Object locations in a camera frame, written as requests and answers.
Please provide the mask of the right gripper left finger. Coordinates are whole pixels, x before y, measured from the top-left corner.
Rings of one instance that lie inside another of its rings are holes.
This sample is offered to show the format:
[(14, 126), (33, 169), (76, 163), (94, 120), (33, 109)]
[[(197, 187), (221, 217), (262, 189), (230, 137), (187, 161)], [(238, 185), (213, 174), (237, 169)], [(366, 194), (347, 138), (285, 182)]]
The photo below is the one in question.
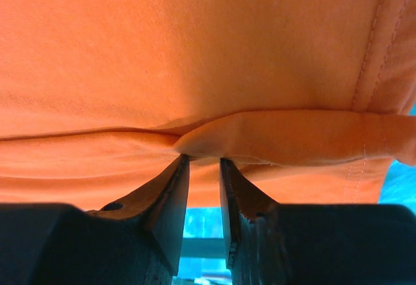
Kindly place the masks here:
[(179, 270), (189, 158), (100, 210), (1, 205), (2, 284), (170, 284)]

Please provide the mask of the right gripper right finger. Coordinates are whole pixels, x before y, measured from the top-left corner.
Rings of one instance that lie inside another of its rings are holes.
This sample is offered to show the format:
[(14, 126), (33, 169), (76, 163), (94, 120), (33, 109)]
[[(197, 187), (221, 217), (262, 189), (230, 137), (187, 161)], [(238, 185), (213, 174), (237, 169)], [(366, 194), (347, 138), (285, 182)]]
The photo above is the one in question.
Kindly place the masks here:
[(280, 204), (220, 161), (234, 284), (414, 284), (415, 215), (394, 204)]

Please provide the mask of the orange t-shirt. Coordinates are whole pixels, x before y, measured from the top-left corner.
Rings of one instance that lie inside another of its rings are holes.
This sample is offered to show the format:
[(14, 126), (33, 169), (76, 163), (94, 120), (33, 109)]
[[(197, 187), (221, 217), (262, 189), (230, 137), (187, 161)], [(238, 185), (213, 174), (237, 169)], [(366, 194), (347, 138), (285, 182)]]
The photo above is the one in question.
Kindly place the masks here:
[(1, 201), (99, 209), (191, 158), (283, 203), (415, 164), (415, 0), (1, 0)]

